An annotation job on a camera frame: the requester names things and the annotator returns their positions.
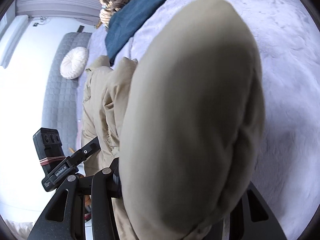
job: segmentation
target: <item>round white pillow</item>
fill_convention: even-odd
[[[63,58],[60,73],[66,79],[75,79],[81,75],[88,59],[88,50],[76,47],[70,50]]]

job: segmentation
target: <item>silver bolt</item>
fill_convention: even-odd
[[[111,169],[110,169],[110,168],[104,168],[104,169],[102,170],[102,173],[103,173],[103,174],[109,174],[109,173],[111,173]]]
[[[72,181],[75,181],[75,179],[76,179],[75,175],[70,175],[67,180],[72,182]]]

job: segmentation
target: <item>white floor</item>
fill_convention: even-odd
[[[16,222],[37,220],[52,196],[42,188],[44,172],[32,136],[41,127],[45,87],[57,47],[64,34],[84,25],[62,17],[49,17],[45,25],[33,27],[35,22],[40,23],[30,22],[8,67],[0,68],[0,214]],[[84,26],[83,32],[95,30]]]

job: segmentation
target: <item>brown fabric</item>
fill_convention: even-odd
[[[127,108],[130,83],[136,62],[123,58],[112,70],[107,56],[100,56],[86,70],[84,88],[82,146],[98,136],[101,151],[84,162],[86,176],[109,167],[118,157],[119,134]],[[121,240],[137,239],[122,199],[112,200]]]
[[[202,239],[249,185],[263,125],[260,56],[224,0],[197,0],[133,75],[121,133],[124,206],[140,240]]]

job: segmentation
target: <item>white fabric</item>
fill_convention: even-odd
[[[115,65],[122,57],[140,60],[191,1],[167,0],[119,52]],[[296,240],[320,203],[320,33],[299,0],[227,1],[252,31],[262,61],[266,128],[252,182],[288,240]]]
[[[35,224],[34,222],[18,223],[7,219],[4,219],[4,222],[17,240],[27,240]]]
[[[84,47],[76,47],[69,51],[63,58],[60,73],[66,79],[75,79],[84,71],[88,59],[88,50]]]

